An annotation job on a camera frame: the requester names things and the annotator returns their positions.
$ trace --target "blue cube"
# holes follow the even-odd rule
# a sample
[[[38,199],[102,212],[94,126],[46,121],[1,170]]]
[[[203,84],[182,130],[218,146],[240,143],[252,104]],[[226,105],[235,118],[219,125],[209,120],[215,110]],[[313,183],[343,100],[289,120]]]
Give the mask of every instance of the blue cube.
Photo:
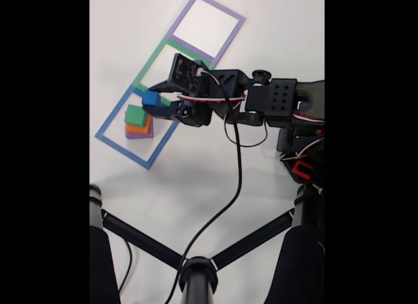
[[[159,106],[160,100],[161,98],[158,92],[147,90],[142,97],[142,104],[149,106]]]

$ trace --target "stacked blocks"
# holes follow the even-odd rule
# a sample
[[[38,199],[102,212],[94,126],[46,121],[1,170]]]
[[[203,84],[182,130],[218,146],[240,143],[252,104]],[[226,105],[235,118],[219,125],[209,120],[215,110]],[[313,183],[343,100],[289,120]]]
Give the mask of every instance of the stacked blocks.
[[[142,107],[128,105],[125,112],[125,136],[127,139],[147,139],[154,136],[152,116]]]
[[[142,98],[143,105],[170,105],[161,100],[158,92],[147,91]],[[153,119],[142,107],[128,105],[125,112],[125,136],[127,139],[146,139],[153,137]]]

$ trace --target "green tape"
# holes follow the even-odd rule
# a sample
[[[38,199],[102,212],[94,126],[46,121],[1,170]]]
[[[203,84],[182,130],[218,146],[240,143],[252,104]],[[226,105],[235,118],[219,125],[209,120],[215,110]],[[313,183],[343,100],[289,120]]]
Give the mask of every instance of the green tape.
[[[169,101],[167,98],[164,98],[163,96],[161,96],[161,103],[169,106],[171,104],[171,101]]]
[[[164,48],[164,46],[167,44],[167,41],[169,39],[164,37],[163,40],[158,44],[157,48],[154,50],[154,52],[152,53],[152,55],[150,56],[150,58],[148,59],[148,61],[145,63],[144,67],[141,69],[141,71],[138,73],[137,77],[135,77],[135,79],[132,82],[132,86],[142,90],[140,88],[140,81],[144,78],[145,74],[148,72],[148,70],[150,69],[152,63],[155,61],[155,59],[157,59],[157,56],[159,55],[159,53],[162,51],[162,49]]]
[[[167,37],[164,37],[163,40],[158,44],[157,48],[153,51],[152,55],[150,56],[148,61],[145,63],[141,71],[138,73],[137,77],[135,77],[134,81],[132,82],[132,86],[138,88],[142,92],[146,92],[148,90],[148,88],[145,85],[141,84],[141,80],[144,78],[145,74],[148,72],[148,70],[154,63],[155,59],[157,59],[159,53],[162,51],[162,49],[164,48],[166,44],[177,49],[179,52],[187,55],[189,58],[193,60],[202,60],[202,62],[209,68],[209,70],[213,70],[215,68],[214,65],[212,65],[208,60],[203,59],[200,55],[194,53],[193,51],[187,49],[186,47],[183,47],[177,42],[172,41],[171,39],[168,39]],[[161,102],[169,106],[171,101],[161,96]]]

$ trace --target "purple square outline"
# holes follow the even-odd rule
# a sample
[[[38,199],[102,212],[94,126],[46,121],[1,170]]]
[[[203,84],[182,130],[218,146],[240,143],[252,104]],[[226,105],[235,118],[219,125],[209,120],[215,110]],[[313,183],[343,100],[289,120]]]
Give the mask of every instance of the purple square outline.
[[[174,31],[176,30],[176,28],[178,27],[180,22],[184,19],[184,16],[187,14],[187,12],[189,12],[189,9],[191,8],[191,6],[194,4],[195,1],[196,0],[189,0],[187,5],[184,7],[183,11],[177,17],[176,21],[174,21],[174,23],[171,25],[169,31],[166,34],[166,37],[168,37],[172,41],[177,42],[178,44],[186,47],[187,49],[193,51],[194,53],[200,55],[204,59],[207,59],[208,61],[211,61],[211,65],[213,65],[213,67],[215,67],[217,65],[217,63],[220,61],[220,59],[222,58],[225,51],[227,51],[229,45],[232,43],[232,41],[235,38],[238,31],[241,29],[242,24],[244,24],[244,21],[246,20],[246,18],[243,17],[242,15],[239,15],[238,13],[230,10],[229,8],[224,7],[223,5],[215,2],[214,0],[203,0],[204,2],[212,5],[213,7],[218,8],[219,10],[231,15],[233,18],[236,18],[238,20],[238,23],[235,25],[234,29],[229,34],[227,40],[223,43],[223,46],[221,47],[221,49],[217,53],[216,57],[213,58],[213,57],[209,56],[207,53],[203,52],[202,50],[199,50],[198,48],[188,44],[183,39],[180,39],[180,38],[174,36]]]

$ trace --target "orange cube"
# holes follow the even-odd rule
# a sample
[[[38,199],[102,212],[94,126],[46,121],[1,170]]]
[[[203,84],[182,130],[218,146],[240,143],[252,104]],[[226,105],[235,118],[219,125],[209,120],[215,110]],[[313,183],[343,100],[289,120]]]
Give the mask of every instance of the orange cube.
[[[125,124],[125,131],[130,132],[130,133],[135,133],[135,134],[147,135],[150,133],[151,121],[152,121],[152,115],[148,114],[146,116],[145,125],[143,127]]]

